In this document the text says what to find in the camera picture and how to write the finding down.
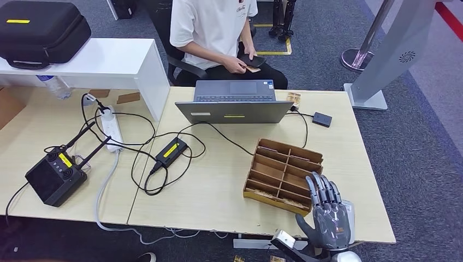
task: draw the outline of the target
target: black pants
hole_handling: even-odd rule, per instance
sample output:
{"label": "black pants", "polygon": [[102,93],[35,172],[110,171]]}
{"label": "black pants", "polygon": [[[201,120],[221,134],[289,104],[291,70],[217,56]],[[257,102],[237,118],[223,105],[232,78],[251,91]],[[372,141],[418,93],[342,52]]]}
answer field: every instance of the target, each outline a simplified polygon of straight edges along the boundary
{"label": "black pants", "polygon": [[[239,44],[238,57],[244,53],[242,42]],[[211,67],[206,69],[209,80],[266,80],[272,79],[274,81],[275,89],[288,89],[288,80],[282,72],[272,68],[267,63],[260,66],[260,71],[251,73],[246,70],[244,74],[232,74],[223,65]],[[177,76],[179,82],[186,86],[196,86],[196,81],[199,78],[185,70],[182,70]]]}

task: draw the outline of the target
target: plastic water bottle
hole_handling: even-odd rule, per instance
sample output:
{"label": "plastic water bottle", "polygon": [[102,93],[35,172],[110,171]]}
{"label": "plastic water bottle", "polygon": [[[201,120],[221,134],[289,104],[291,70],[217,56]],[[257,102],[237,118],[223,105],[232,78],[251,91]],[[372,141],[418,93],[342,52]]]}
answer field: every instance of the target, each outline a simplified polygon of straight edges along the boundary
{"label": "plastic water bottle", "polygon": [[58,99],[66,99],[71,96],[71,88],[69,88],[58,76],[54,75],[37,75],[37,78],[40,79],[52,92],[56,95]]}

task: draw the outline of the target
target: red stripe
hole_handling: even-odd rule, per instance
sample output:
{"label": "red stripe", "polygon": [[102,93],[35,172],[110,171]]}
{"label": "red stripe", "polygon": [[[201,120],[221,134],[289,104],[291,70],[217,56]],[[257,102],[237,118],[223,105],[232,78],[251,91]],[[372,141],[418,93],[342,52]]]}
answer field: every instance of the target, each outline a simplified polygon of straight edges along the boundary
{"label": "red stripe", "polygon": [[436,3],[436,11],[441,15],[442,19],[448,24],[448,26],[455,32],[456,36],[463,41],[463,25],[460,21],[448,10],[446,5],[442,2]]}

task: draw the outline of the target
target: case handle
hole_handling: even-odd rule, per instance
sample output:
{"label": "case handle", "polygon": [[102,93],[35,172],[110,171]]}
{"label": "case handle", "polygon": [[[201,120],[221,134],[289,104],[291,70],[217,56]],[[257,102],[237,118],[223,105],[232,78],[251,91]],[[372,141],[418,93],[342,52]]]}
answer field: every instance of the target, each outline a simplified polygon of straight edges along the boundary
{"label": "case handle", "polygon": [[27,69],[27,70],[38,70],[38,69],[44,69],[45,67],[49,66],[49,62],[40,62],[40,63],[23,63],[23,62],[18,62],[18,61],[13,61],[13,60],[7,60],[8,64],[11,67],[17,68],[17,69]]}

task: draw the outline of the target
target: floor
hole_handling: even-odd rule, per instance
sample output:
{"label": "floor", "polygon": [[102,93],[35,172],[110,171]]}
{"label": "floor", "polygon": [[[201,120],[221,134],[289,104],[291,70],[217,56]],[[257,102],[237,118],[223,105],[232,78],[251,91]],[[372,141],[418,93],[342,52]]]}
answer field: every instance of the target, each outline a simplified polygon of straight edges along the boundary
{"label": "floor", "polygon": [[[142,9],[131,20],[116,22],[105,1],[71,2],[87,17],[93,37],[158,40]],[[385,32],[399,3],[383,25]],[[286,74],[292,89],[339,90],[357,77],[340,65],[339,55],[360,45],[380,4],[381,0],[298,1],[293,54],[268,56],[269,63]],[[449,7],[463,21],[458,4],[462,3]],[[256,23],[269,23],[270,14],[271,5],[260,4]],[[463,43],[456,41],[438,15],[434,18],[426,57],[384,89],[389,110],[355,110],[397,239],[395,245],[355,247],[363,261],[463,261],[463,112],[458,106],[463,97],[463,57],[456,55],[462,53]],[[268,38],[265,28],[258,30],[258,50],[283,48]],[[378,35],[373,51],[383,37],[384,32]],[[93,223],[16,221],[23,225],[19,232],[0,235],[0,242],[6,243],[0,259],[130,261],[145,251],[155,252],[158,261],[233,261],[236,254],[246,261],[269,261],[270,254],[282,256],[278,251],[233,249],[234,235],[220,240],[214,234],[200,233],[192,239],[143,246],[131,233],[107,233]],[[164,229],[140,230],[147,239],[168,234]]]}

